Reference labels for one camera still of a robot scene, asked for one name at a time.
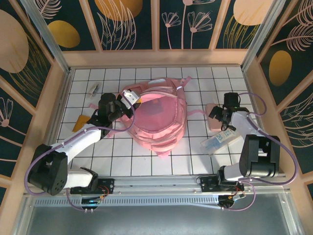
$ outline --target yellow circle pattern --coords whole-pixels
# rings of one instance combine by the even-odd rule
[[[73,48],[79,45],[80,37],[77,30],[65,21],[53,21],[48,25],[58,45]]]

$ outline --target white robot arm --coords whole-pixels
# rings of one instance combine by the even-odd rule
[[[90,191],[97,189],[96,172],[84,167],[68,170],[67,165],[85,148],[105,137],[109,133],[107,129],[112,129],[113,121],[123,115],[132,117],[133,110],[140,105],[140,96],[133,91],[124,91],[123,96],[116,98],[112,93],[103,94],[99,108],[87,124],[65,139],[61,147],[56,148],[60,143],[38,146],[33,157],[33,166],[29,173],[26,173],[27,182],[51,195],[58,194],[64,188],[82,187],[89,188]],[[54,148],[54,151],[47,154],[47,151]]]

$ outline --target black bracket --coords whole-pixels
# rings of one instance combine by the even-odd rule
[[[244,185],[238,181],[227,181],[224,178],[224,166],[222,166],[216,175],[200,177],[200,185],[202,192],[234,192],[239,190],[244,191]]]
[[[95,190],[90,188],[74,187],[70,189],[70,194],[112,194],[114,190],[114,179],[98,179]]]

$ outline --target grid line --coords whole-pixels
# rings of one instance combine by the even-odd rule
[[[179,70],[176,70],[176,73],[178,74],[178,72],[179,73],[181,73],[181,76],[182,76],[182,67],[177,67],[177,68],[180,68]],[[149,70],[144,70],[144,71],[142,71],[143,73],[141,73],[141,75],[138,73],[139,71],[137,71],[137,69],[138,68],[136,68],[135,69],[135,72],[134,72],[134,80],[132,81],[132,82],[134,82],[134,83],[138,83],[138,82],[141,82],[141,81],[143,81],[143,80],[147,80],[147,78],[148,78],[148,73],[150,73],[150,80],[152,80],[152,69],[151,68],[148,68]],[[235,86],[236,85],[236,81],[235,80],[233,80],[233,78],[232,78],[232,80],[230,80],[230,77],[229,77],[229,72],[228,72],[228,70],[226,70],[227,71],[227,75],[228,75],[228,81],[229,81],[229,83],[230,83],[230,87],[231,87],[231,89],[229,89],[228,91],[217,91],[217,83],[216,83],[216,80],[215,79],[219,79],[219,78],[210,78],[210,79],[213,79],[213,82],[214,82],[214,86],[213,86],[213,84],[212,83],[207,83],[207,85],[206,85],[206,82],[204,82],[203,80],[204,79],[209,79],[209,78],[199,78],[199,71],[198,71],[198,68],[197,67],[192,67],[190,70],[188,70],[188,69],[184,69],[184,72],[186,72],[186,73],[189,73],[189,72],[193,72],[194,73],[194,78],[193,78],[193,80],[194,79],[198,79],[198,86],[199,86],[199,90],[198,91],[185,91],[186,92],[186,94],[188,94],[189,93],[189,96],[188,96],[188,102],[189,101],[191,101],[191,103],[193,103],[193,104],[188,104],[188,107],[190,108],[190,110],[192,110],[193,108],[194,109],[196,109],[196,106],[202,106],[202,109],[203,110],[205,110],[205,105],[206,104],[204,104],[204,102],[205,102],[205,99],[206,99],[206,95],[208,95],[208,94],[202,94],[202,92],[205,92],[205,93],[207,93],[207,92],[214,92],[215,91],[215,93],[211,93],[211,94],[209,94],[209,95],[214,95],[214,94],[216,94],[216,96],[217,96],[217,101],[218,101],[218,104],[219,105],[222,105],[222,96],[221,96],[221,94],[223,94],[223,93],[225,93],[225,92],[233,92],[234,91],[234,88],[233,88],[233,85]],[[85,102],[86,102],[86,100],[87,100],[87,98],[86,98],[86,95],[87,95],[87,91],[88,91],[88,87],[90,87],[90,83],[92,83],[92,82],[99,82],[99,83],[101,83],[102,82],[102,90],[101,91],[99,91],[99,93],[97,94],[98,96],[99,95],[101,95],[101,92],[103,92],[103,90],[104,90],[104,88],[105,88],[105,76],[107,75],[107,70],[105,70],[104,71],[104,74],[101,74],[102,76],[103,76],[103,79],[100,79],[100,78],[96,78],[97,80],[90,80],[90,75],[91,75],[91,70],[89,70],[89,74],[87,75],[88,73],[85,73],[85,76],[87,77],[88,76],[88,78],[86,78],[86,80],[79,80],[79,82],[82,82],[82,81],[85,81],[85,83],[81,83],[81,84],[77,84],[77,85],[79,85],[79,86],[77,86],[77,88],[79,88],[79,89],[84,89],[84,85],[86,85],[86,91],[85,91],[85,93],[72,93],[71,92],[71,89],[73,89],[73,86],[74,86],[74,82],[77,82],[77,81],[75,81],[74,79],[72,80],[72,84],[71,84],[71,87],[70,87],[70,90],[69,90],[69,93],[70,94],[75,94],[76,96],[73,96],[75,99],[73,99],[72,98],[72,100],[69,100],[69,94],[68,94],[68,97],[67,97],[67,102],[66,102],[66,107],[65,107],[65,109],[64,109],[64,114],[63,114],[63,117],[62,117],[62,123],[61,123],[61,128],[60,128],[60,131],[62,130],[62,133],[63,133],[63,135],[62,135],[62,138],[67,138],[67,136],[66,136],[66,134],[68,133],[68,134],[70,134],[71,132],[71,130],[70,130],[70,128],[71,128],[71,126],[75,123],[75,122],[65,122],[65,120],[66,121],[68,121],[68,120],[74,120],[74,117],[73,116],[75,116],[75,111],[74,110],[71,110],[71,109],[78,109],[78,108],[81,108],[82,109],[82,112],[81,112],[81,114],[83,113],[83,110],[84,110],[84,108],[87,108],[88,106],[87,105],[85,105]],[[111,83],[111,84],[108,84],[108,85],[106,85],[106,89],[109,91],[110,89],[111,89],[111,86],[112,86],[112,89],[116,89],[116,88],[118,88],[118,90],[120,90],[120,87],[122,86],[121,84],[120,84],[120,81],[127,81],[128,79],[121,79],[121,74],[122,74],[122,69],[120,69],[119,70],[119,77],[118,77],[118,75],[117,75],[117,71],[116,71],[116,73],[114,74],[116,77],[115,77],[115,80],[108,80],[108,81],[119,81],[118,82],[118,84],[116,84],[116,82],[113,82],[113,83]],[[168,76],[168,71],[167,71],[167,68],[165,68],[165,75],[166,75],[166,77]],[[251,102],[249,101],[249,100],[251,100],[251,99],[246,99],[246,102],[245,102],[245,104],[246,105],[251,105]],[[232,154],[240,154],[240,151],[241,151],[241,148],[240,147],[237,147],[237,146],[235,146],[235,145],[230,145],[230,146],[228,146],[227,147],[227,150],[228,151],[224,151],[224,153],[217,153],[217,154],[214,154],[214,155],[216,155],[216,159],[212,159],[212,157],[210,157],[210,160],[206,160],[206,162],[207,163],[204,163],[204,162],[202,162],[201,161],[201,159],[202,158],[205,158],[204,156],[207,156],[207,157],[209,157],[207,154],[203,154],[203,153],[201,153],[199,150],[198,150],[198,148],[196,147],[197,146],[197,144],[199,144],[199,143],[197,143],[197,138],[199,138],[199,140],[202,138],[202,140],[205,140],[205,139],[207,139],[207,138],[209,138],[211,135],[214,135],[215,134],[215,132],[210,132],[209,131],[209,129],[207,128],[207,125],[206,125],[206,122],[207,122],[207,119],[206,119],[206,115],[203,115],[203,119],[202,118],[200,118],[200,117],[202,117],[202,116],[196,116],[195,117],[195,119],[191,119],[191,120],[187,120],[186,122],[187,122],[187,124],[186,124],[186,128],[187,128],[187,130],[186,130],[186,133],[185,133],[185,136],[184,136],[184,138],[188,138],[188,139],[186,139],[186,140],[188,140],[189,141],[189,146],[185,146],[185,150],[180,150],[180,151],[177,151],[177,152],[175,152],[175,153],[177,153],[177,154],[173,154],[173,152],[171,152],[170,153],[170,156],[169,157],[171,157],[170,159],[167,159],[167,160],[165,160],[165,162],[163,162],[162,160],[157,160],[156,158],[157,158],[157,155],[155,154],[155,153],[153,153],[152,151],[150,151],[150,153],[148,153],[147,151],[145,151],[145,152],[141,152],[139,149],[136,151],[136,153],[134,153],[134,140],[133,140],[133,138],[131,137],[131,136],[125,136],[125,135],[123,135],[123,136],[121,136],[121,137],[119,137],[118,135],[117,136],[113,136],[110,140],[112,140],[112,141],[108,141],[108,142],[104,142],[105,144],[108,144],[108,147],[109,148],[112,148],[112,151],[111,151],[111,154],[109,153],[109,154],[106,154],[107,156],[94,156],[94,154],[95,154],[95,152],[96,152],[96,145],[94,144],[93,145],[93,148],[92,148],[92,150],[90,149],[90,151],[86,151],[86,154],[84,154],[84,156],[80,156],[80,157],[77,157],[77,158],[91,158],[91,159],[89,159],[89,165],[88,165],[88,168],[90,167],[90,168],[92,168],[93,166],[94,166],[94,164],[98,164],[98,163],[101,163],[101,158],[102,159],[105,159],[105,161],[108,161],[109,160],[109,158],[111,158],[111,162],[108,164],[108,165],[105,165],[106,167],[107,167],[107,170],[109,170],[110,171],[110,176],[112,176],[112,173],[114,173],[113,175],[115,175],[115,172],[117,172],[116,171],[116,167],[118,166],[117,164],[116,164],[116,162],[113,164],[113,160],[114,160],[114,157],[117,157],[117,158],[128,158],[128,159],[125,159],[125,161],[123,160],[123,159],[120,159],[121,160],[121,163],[123,164],[123,166],[122,166],[122,168],[123,167],[125,167],[125,172],[127,172],[127,173],[125,173],[126,174],[126,176],[134,176],[134,175],[140,175],[141,174],[141,171],[140,171],[140,167],[139,167],[139,165],[138,164],[140,164],[140,163],[142,163],[142,161],[143,160],[140,160],[140,161],[133,161],[133,160],[135,160],[135,158],[134,157],[145,157],[145,158],[147,158],[147,157],[150,157],[150,160],[147,158],[146,160],[148,161],[148,162],[145,162],[145,165],[146,164],[151,164],[151,172],[150,173],[148,173],[148,174],[150,174],[151,176],[153,176],[153,175],[164,175],[164,174],[166,174],[166,175],[168,175],[168,174],[170,174],[170,171],[171,171],[171,173],[172,173],[172,175],[174,175],[174,174],[178,174],[179,172],[180,172],[180,170],[185,170],[185,168],[186,168],[186,166],[185,166],[185,163],[182,163],[182,165],[180,165],[180,160],[178,160],[178,161],[176,161],[176,159],[175,158],[173,158],[173,157],[177,157],[177,156],[182,156],[182,158],[184,158],[184,161],[185,160],[187,160],[190,164],[191,164],[191,166],[188,166],[188,168],[189,168],[189,171],[190,171],[190,168],[191,168],[191,172],[189,172],[189,174],[194,174],[195,172],[198,172],[200,169],[201,169],[201,167],[204,167],[204,168],[206,168],[206,169],[208,169],[208,168],[210,168],[210,163],[211,163],[211,168],[212,168],[212,172],[214,172],[214,168],[215,167],[217,167],[217,166],[219,166],[219,165],[222,165],[222,163],[220,163],[220,160],[218,160],[218,156],[220,156],[220,155],[226,155],[226,154],[228,154],[229,155],[229,158],[230,158],[230,161],[229,161],[229,163],[230,164],[233,164],[233,162],[232,162],[232,159],[231,159],[231,155],[230,155],[230,152],[232,152]],[[205,132],[204,131],[201,131],[201,130],[199,130],[199,132],[195,132],[194,130],[192,131],[191,129],[189,130],[189,124],[191,123],[191,121],[196,121],[196,122],[198,122],[199,124],[201,124],[201,125],[203,125],[203,121],[204,121],[204,124],[205,124]],[[62,138],[60,138],[61,137],[61,132],[59,133],[59,135],[58,135],[58,141],[61,141],[62,140]],[[126,149],[126,150],[124,150],[124,151],[122,151],[122,152],[120,152],[120,153],[118,153],[118,152],[116,152],[117,154],[118,154],[118,156],[113,156],[113,154],[114,154],[114,146],[116,145],[116,144],[118,144],[117,142],[117,140],[120,140],[119,141],[119,144],[121,144],[121,147],[123,147],[124,145],[123,145],[123,143],[124,143],[124,140],[126,140],[126,142],[128,143],[127,144],[127,146],[128,146],[128,148]],[[193,156],[199,156],[199,157],[201,157],[199,160],[195,160],[195,158],[193,159]],[[162,170],[159,170],[159,167],[161,167],[161,166],[165,166],[166,167],[166,169],[164,169],[163,171]],[[148,169],[145,169],[145,171],[142,171],[143,172],[143,174],[146,174],[147,173],[147,170]]]

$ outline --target white tile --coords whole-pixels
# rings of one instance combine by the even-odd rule
[[[112,158],[111,176],[130,176],[131,175],[131,157]]]
[[[246,88],[246,83],[243,78],[231,78],[230,79],[231,87],[233,91],[245,91],[247,90]]]
[[[94,113],[94,109],[93,108],[83,108],[83,113],[82,115],[91,117]]]
[[[119,81],[104,81],[102,93],[117,93]]]
[[[102,139],[94,144],[94,157],[110,157],[112,156],[113,139]]]
[[[113,156],[131,156],[132,139],[115,139],[113,146]]]
[[[75,70],[73,81],[88,81],[90,70]]]
[[[191,157],[172,156],[173,175],[192,175]]]
[[[65,109],[65,114],[63,122],[76,122],[78,117],[82,114],[83,108],[67,108]]]
[[[249,110],[249,112],[255,112],[252,104],[241,104],[240,107],[245,107]],[[250,115],[253,119],[256,119],[256,116],[254,114]]]
[[[236,91],[238,94],[247,93],[248,91]],[[243,94],[240,96],[240,104],[251,104],[251,99],[248,94]]]
[[[181,68],[166,68],[166,74],[169,78],[182,78]]]
[[[188,130],[191,137],[206,136],[205,121],[188,121]]]
[[[87,93],[91,93],[91,88],[93,86],[98,85],[98,90],[97,93],[102,93],[102,86],[103,86],[103,81],[89,81],[87,85]]]
[[[70,94],[85,94],[87,89],[87,81],[73,81],[70,88]]]
[[[115,129],[116,130],[125,130],[126,127],[122,122],[116,122],[115,123]],[[124,131],[124,132],[118,132],[115,134],[115,138],[131,138],[131,135],[128,133],[128,131]]]
[[[120,80],[134,80],[136,69],[121,69]]]
[[[211,158],[208,155],[192,155],[194,175],[213,174]]]
[[[188,155],[190,154],[189,139],[183,137],[178,142],[175,148],[172,150],[172,155]]]
[[[228,78],[226,67],[212,67],[214,78]]]
[[[85,148],[83,151],[81,151],[76,156],[77,157],[92,157],[93,147],[94,147],[94,144],[89,145],[87,148]]]
[[[120,80],[119,81],[119,92],[123,91],[126,86],[135,84],[135,80]]]
[[[133,157],[132,176],[151,175],[151,156]]]
[[[171,157],[160,158],[152,157],[152,175],[171,175]]]
[[[181,68],[182,71],[182,78],[187,78],[188,76],[191,76],[191,78],[197,79],[197,69],[196,68]]]
[[[66,139],[73,135],[75,123],[62,123],[59,139]]]
[[[215,79],[215,86],[217,91],[231,91],[229,79]]]
[[[151,80],[151,68],[136,69],[136,80]]]
[[[103,81],[105,69],[93,69],[90,71],[89,81]]]
[[[107,69],[104,80],[119,80],[121,69]]]
[[[224,94],[228,92],[217,92],[217,96],[219,98],[219,104],[223,105],[224,104]]]
[[[207,137],[190,137],[190,148],[192,155],[203,154],[203,152],[200,150],[200,147],[201,142],[205,140],[207,140]]]
[[[133,156],[151,156],[151,150],[142,147],[135,140],[133,141]]]
[[[184,87],[186,92],[197,92],[200,91],[199,82],[197,79],[191,79],[187,85]]]
[[[201,92],[203,104],[218,104],[219,100],[217,99],[216,92]]]
[[[166,77],[166,68],[151,68],[151,78]]]
[[[241,154],[243,150],[245,140],[242,137],[239,137],[236,141],[228,145],[230,154],[237,153]]]
[[[94,104],[98,106],[99,100],[101,99],[101,94],[97,93],[95,96],[90,97],[88,94],[86,95],[84,107],[89,107],[90,104]]]
[[[188,105],[202,105],[200,92],[185,92],[185,96]]]
[[[244,77],[240,67],[227,67],[229,77],[239,78]]]
[[[188,105],[187,106],[187,112],[190,112],[193,110],[203,111],[202,105]],[[201,113],[195,113],[195,114],[187,116],[187,120],[204,120],[204,115]]]
[[[67,101],[67,108],[83,107],[85,94],[70,94]]]
[[[71,169],[79,169],[85,167],[87,169],[91,168],[92,158],[74,158]]]
[[[236,163],[239,163],[240,154],[230,154],[231,163],[234,165]]]
[[[93,158],[91,170],[99,176],[110,176],[112,158]]]
[[[199,79],[200,91],[216,91],[214,79]]]
[[[211,67],[197,67],[198,78],[213,78]]]
[[[216,174],[217,171],[223,165],[231,165],[229,154],[213,155],[212,157],[213,173]]]

